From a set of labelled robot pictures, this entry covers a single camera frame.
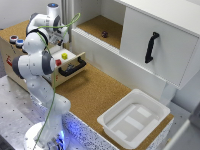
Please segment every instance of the brown work surface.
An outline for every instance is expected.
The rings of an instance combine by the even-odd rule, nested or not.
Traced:
[[[94,19],[78,25],[77,27],[101,39],[102,41],[120,49],[123,29],[122,25],[103,16],[97,16]],[[101,36],[101,33],[103,31],[108,32],[107,38],[103,38]]]
[[[71,101],[70,111],[120,150],[123,148],[105,134],[97,118],[129,92],[131,89],[90,64],[83,72],[56,88],[56,93]],[[145,150],[172,119],[173,115],[167,116],[136,150]]]

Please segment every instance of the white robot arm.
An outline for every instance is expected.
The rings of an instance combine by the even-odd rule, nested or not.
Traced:
[[[68,99],[58,94],[55,94],[54,98],[52,87],[42,76],[51,74],[55,69],[55,60],[45,51],[50,38],[54,38],[51,40],[54,43],[57,40],[66,43],[69,40],[69,35],[68,33],[65,35],[67,27],[40,28],[40,26],[59,27],[61,25],[63,24],[60,21],[59,6],[57,4],[51,3],[47,6],[47,15],[33,14],[27,26],[27,37],[22,47],[23,51],[28,53],[28,55],[16,57],[13,60],[14,72],[21,79],[25,79],[27,88],[35,100],[50,109],[54,99],[52,111],[47,118],[46,125],[44,126],[35,150],[65,150],[66,148],[64,139],[59,139],[62,140],[62,144],[55,145],[54,147],[49,147],[48,143],[55,142],[55,139],[61,134],[63,130],[62,115],[69,111],[71,103]],[[39,135],[40,132],[35,137],[35,140],[38,139]]]

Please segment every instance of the green cable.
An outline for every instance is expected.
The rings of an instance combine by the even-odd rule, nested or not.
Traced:
[[[64,36],[63,36],[63,38],[64,38],[65,35],[66,35],[66,33],[67,33],[67,31],[68,31],[68,27],[71,26],[73,23],[75,23],[75,22],[80,18],[80,16],[81,16],[80,13],[76,14],[75,17],[71,20],[71,22],[70,22],[69,24],[65,25],[65,26],[59,26],[59,27],[40,26],[39,29],[40,29],[40,28],[45,28],[45,27],[49,27],[49,28],[62,28],[62,27],[67,27],[67,29],[66,29],[66,31],[65,31],[65,33],[64,33]],[[37,34],[38,34],[38,35],[40,36],[40,38],[42,39],[43,43],[46,45],[46,48],[47,48],[49,54],[51,55],[51,52],[50,52],[50,50],[49,50],[49,48],[48,48],[48,45],[46,44],[45,40],[43,39],[43,37],[42,37],[38,32],[37,32]],[[51,109],[52,109],[53,104],[54,104],[55,93],[56,93],[56,86],[55,86],[55,83],[56,83],[56,76],[55,76],[55,71],[53,72],[53,75],[54,75],[54,87],[53,87],[53,89],[54,89],[54,94],[53,94],[53,101],[52,101],[52,103],[51,103],[51,107],[50,107],[50,109],[49,109],[47,118],[46,118],[46,120],[45,120],[45,122],[44,122],[44,125],[42,126],[42,129],[41,129],[41,131],[40,131],[40,134],[39,134],[39,136],[38,136],[38,139],[37,139],[37,141],[36,141],[36,143],[35,143],[35,146],[34,146],[33,150],[35,149],[35,147],[36,147],[36,145],[37,145],[37,143],[38,143],[38,141],[39,141],[39,139],[40,139],[40,136],[41,136],[42,131],[43,131],[43,129],[44,129],[46,123],[47,123],[47,120],[48,120],[48,118],[49,118]]]

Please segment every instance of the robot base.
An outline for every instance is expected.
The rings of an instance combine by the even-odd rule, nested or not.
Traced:
[[[34,137],[37,135],[39,130],[42,128],[43,124],[44,124],[44,122],[39,122],[39,123],[33,125],[26,132],[25,137],[24,137],[24,150],[33,150],[33,148],[35,146]],[[70,138],[66,134],[65,134],[64,142],[65,142],[65,149],[64,150],[66,150],[66,148],[68,147],[69,142],[70,142]],[[49,147],[47,145],[45,147],[41,148],[37,144],[34,150],[57,150],[57,148],[55,148],[55,146],[54,147],[51,146],[51,145],[53,145],[52,142],[49,142],[48,144],[51,147],[50,149],[49,149]]]

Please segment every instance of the black handle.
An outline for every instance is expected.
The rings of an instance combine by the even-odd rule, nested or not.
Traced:
[[[153,45],[154,45],[154,40],[156,38],[158,38],[160,35],[156,32],[153,32],[153,36],[151,37],[150,41],[149,41],[149,45],[147,48],[147,53],[146,53],[146,57],[145,57],[145,63],[149,63],[150,61],[153,60],[153,57],[151,56],[152,50],[153,50]]]
[[[74,72],[78,71],[79,69],[83,68],[86,65],[86,62],[84,60],[81,59],[81,57],[78,57],[78,62],[80,63],[78,66],[69,69],[68,71],[63,71],[62,68],[60,67],[58,69],[58,72],[62,75],[62,76],[70,76],[71,74],[73,74]]]

